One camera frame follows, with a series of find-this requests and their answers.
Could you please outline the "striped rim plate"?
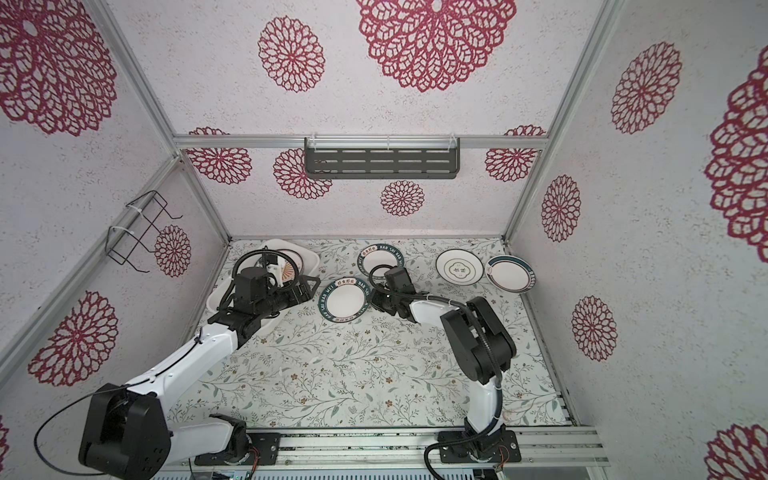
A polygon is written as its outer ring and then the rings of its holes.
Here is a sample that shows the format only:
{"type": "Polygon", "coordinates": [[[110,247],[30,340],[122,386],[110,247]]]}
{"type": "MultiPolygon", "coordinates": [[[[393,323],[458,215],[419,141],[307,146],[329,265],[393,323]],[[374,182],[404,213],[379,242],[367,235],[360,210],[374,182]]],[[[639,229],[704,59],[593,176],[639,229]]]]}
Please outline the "striped rim plate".
{"type": "Polygon", "coordinates": [[[523,259],[511,255],[492,257],[486,275],[493,285],[510,293],[526,292],[536,284],[533,268],[523,259]]]}

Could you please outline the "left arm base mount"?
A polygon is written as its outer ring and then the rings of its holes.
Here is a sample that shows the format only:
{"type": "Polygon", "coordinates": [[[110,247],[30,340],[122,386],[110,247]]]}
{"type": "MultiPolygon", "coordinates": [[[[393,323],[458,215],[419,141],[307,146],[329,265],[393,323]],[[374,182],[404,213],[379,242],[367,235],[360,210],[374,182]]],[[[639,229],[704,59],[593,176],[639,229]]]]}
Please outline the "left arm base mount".
{"type": "Polygon", "coordinates": [[[210,419],[221,420],[233,427],[226,447],[218,452],[204,453],[192,460],[194,466],[272,466],[277,456],[282,435],[276,432],[249,433],[246,422],[223,414],[212,414],[210,419]]]}

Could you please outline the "orange sunburst plate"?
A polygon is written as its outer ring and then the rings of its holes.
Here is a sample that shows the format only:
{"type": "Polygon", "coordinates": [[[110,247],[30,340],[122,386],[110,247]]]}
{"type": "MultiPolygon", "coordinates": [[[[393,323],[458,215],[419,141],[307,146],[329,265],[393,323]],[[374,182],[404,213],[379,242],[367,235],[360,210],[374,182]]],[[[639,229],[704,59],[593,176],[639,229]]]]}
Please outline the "orange sunburst plate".
{"type": "Polygon", "coordinates": [[[279,259],[282,266],[282,281],[288,282],[289,280],[294,279],[297,275],[302,275],[304,273],[304,262],[303,257],[295,250],[293,249],[279,249],[279,252],[287,255],[291,258],[292,263],[290,263],[288,260],[285,260],[283,257],[279,259]]]}

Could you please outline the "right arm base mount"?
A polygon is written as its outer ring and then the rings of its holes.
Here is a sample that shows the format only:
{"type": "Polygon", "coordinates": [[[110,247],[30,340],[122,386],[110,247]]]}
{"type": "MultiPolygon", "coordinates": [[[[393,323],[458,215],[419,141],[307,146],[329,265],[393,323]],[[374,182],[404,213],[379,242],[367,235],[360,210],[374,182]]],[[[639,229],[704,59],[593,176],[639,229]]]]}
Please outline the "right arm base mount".
{"type": "Polygon", "coordinates": [[[466,437],[464,431],[445,431],[438,434],[442,463],[506,464],[519,463],[522,459],[516,435],[505,425],[480,440],[469,442],[465,440],[466,437]]]}

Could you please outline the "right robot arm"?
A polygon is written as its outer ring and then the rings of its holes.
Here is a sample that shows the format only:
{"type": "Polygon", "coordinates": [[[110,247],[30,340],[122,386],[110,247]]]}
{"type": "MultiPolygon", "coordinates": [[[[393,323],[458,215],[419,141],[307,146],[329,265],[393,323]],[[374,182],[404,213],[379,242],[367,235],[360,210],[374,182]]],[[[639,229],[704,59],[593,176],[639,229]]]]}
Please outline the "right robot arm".
{"type": "Polygon", "coordinates": [[[482,296],[460,302],[419,291],[402,266],[378,265],[368,280],[373,288],[368,301],[375,310],[444,332],[469,380],[468,435],[482,438],[499,430],[503,377],[517,355],[517,347],[491,303],[482,296]]]}

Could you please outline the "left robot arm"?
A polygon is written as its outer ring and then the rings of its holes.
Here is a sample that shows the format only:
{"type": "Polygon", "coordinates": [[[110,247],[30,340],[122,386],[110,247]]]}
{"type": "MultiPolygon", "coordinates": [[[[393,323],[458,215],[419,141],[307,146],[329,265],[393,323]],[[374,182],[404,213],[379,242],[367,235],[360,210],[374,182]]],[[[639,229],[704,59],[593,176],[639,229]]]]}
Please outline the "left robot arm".
{"type": "Polygon", "coordinates": [[[267,319],[313,299],[320,280],[300,275],[284,286],[263,267],[237,273],[223,303],[199,333],[155,367],[90,401],[78,452],[81,465],[120,479],[150,479],[166,463],[199,456],[244,460],[251,441],[244,421],[212,414],[170,424],[171,407],[200,377],[259,332],[267,319]]]}

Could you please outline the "white plate brown line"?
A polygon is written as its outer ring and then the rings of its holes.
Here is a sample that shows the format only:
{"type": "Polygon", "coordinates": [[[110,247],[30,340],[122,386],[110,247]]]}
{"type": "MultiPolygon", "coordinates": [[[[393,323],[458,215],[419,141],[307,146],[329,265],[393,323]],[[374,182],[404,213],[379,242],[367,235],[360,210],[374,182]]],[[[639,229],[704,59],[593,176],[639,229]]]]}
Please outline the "white plate brown line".
{"type": "Polygon", "coordinates": [[[457,286],[474,285],[485,274],[484,264],[476,254],[458,248],[441,252],[435,267],[443,280],[457,286]]]}

